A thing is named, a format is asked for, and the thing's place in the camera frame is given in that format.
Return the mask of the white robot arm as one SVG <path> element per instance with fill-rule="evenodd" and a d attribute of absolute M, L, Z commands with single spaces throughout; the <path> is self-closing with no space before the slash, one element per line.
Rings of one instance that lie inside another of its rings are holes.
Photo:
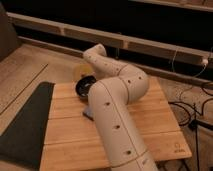
<path fill-rule="evenodd" d="M 158 171 L 132 120 L 127 105 L 149 89 L 141 69 L 107 56 L 102 44 L 83 52 L 97 82 L 89 89 L 89 108 L 112 171 Z"/>

